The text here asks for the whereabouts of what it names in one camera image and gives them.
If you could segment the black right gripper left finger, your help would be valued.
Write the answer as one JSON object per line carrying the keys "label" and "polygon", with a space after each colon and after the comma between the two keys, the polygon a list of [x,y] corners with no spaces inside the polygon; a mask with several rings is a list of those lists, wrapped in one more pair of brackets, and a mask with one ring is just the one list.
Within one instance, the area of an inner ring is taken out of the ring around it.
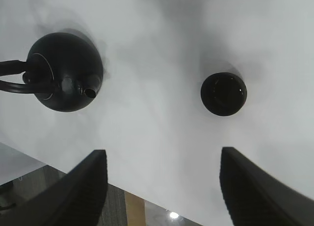
{"label": "black right gripper left finger", "polygon": [[51,187],[0,217],[2,226],[96,226],[108,189],[107,157],[94,150]]}

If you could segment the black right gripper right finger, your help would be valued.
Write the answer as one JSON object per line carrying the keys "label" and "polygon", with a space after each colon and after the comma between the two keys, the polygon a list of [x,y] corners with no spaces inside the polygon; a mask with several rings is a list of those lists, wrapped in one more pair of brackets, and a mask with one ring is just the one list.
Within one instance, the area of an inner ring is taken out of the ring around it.
{"label": "black right gripper right finger", "polygon": [[223,147],[220,188],[235,226],[312,226],[314,201],[269,175],[233,147]]}

